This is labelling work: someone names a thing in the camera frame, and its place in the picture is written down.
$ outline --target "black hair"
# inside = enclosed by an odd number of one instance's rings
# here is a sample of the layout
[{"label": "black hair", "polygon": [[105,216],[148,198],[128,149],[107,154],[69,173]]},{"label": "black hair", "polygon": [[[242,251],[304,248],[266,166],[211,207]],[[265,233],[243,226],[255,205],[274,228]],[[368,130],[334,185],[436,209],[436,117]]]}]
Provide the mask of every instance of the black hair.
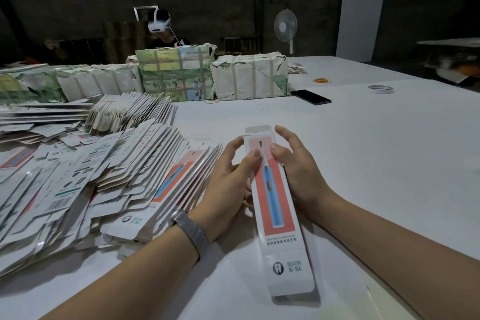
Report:
[{"label": "black hair", "polygon": [[[148,12],[148,21],[149,22],[153,22],[154,12],[155,12],[155,10],[150,10]],[[167,21],[169,18],[170,18],[170,14],[165,9],[159,9],[158,12],[156,13],[156,19],[157,20]]]}]

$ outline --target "fan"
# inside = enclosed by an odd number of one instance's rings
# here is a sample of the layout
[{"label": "fan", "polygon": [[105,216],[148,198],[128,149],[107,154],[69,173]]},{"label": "fan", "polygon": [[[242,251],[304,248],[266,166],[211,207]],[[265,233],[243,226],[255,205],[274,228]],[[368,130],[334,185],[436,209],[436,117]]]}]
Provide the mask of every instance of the fan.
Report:
[{"label": "fan", "polygon": [[284,9],[277,14],[273,23],[275,35],[282,42],[289,42],[290,56],[293,56],[293,37],[297,33],[297,18],[291,10]]}]

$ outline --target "table surface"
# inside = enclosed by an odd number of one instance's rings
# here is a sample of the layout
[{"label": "table surface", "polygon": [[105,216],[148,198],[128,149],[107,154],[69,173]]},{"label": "table surface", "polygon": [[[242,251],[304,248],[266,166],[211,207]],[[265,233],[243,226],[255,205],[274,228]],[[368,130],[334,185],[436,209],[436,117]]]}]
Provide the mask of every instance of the table surface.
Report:
[{"label": "table surface", "polygon": [[[336,57],[293,61],[308,74],[290,75],[291,87],[309,89],[331,104],[314,106],[296,97],[183,102],[176,117],[180,131],[187,138],[228,142],[246,127],[284,125],[297,133],[326,181],[346,200],[480,259],[480,95]],[[331,83],[314,83],[316,78]],[[372,84],[392,86],[394,93],[374,94],[367,88]],[[286,144],[280,137],[277,142]],[[235,161],[244,154],[239,150]],[[259,263],[255,223],[247,214],[195,266],[165,319],[415,317],[309,223],[303,233],[317,289],[273,300]],[[119,261],[115,251],[49,258],[0,282],[0,308],[8,319],[37,319]]]}]

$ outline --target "black shirt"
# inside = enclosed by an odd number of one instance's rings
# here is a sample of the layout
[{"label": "black shirt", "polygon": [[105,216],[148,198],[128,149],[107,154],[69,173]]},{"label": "black shirt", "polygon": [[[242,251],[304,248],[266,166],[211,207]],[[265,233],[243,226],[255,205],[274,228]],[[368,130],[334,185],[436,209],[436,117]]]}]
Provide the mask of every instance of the black shirt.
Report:
[{"label": "black shirt", "polygon": [[[179,37],[178,40],[180,42],[183,41],[183,43],[186,46],[190,44],[190,41],[187,38],[180,38]],[[179,43],[177,42],[177,40],[175,38],[173,38],[173,40],[171,42],[164,42],[160,38],[155,38],[153,41],[151,41],[148,44],[147,49],[151,50],[153,48],[161,48],[161,47],[179,47]]]}]

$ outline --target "wristwatch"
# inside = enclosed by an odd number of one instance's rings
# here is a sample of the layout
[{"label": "wristwatch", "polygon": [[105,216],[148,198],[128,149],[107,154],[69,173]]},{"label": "wristwatch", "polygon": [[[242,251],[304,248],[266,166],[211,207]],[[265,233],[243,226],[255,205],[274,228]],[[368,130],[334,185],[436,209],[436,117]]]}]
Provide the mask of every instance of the wristwatch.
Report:
[{"label": "wristwatch", "polygon": [[198,252],[198,260],[205,254],[209,246],[204,231],[182,209],[175,210],[170,218],[172,225],[178,224],[190,238]]}]

